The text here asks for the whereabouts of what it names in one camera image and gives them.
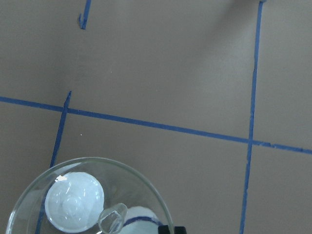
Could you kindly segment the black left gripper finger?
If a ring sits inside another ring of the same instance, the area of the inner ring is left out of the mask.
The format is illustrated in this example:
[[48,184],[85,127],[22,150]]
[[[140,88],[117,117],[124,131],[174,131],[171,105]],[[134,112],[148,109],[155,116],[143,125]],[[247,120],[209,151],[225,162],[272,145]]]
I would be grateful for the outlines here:
[[175,226],[171,230],[168,225],[162,225],[158,226],[158,234],[187,234],[187,231],[183,226]]

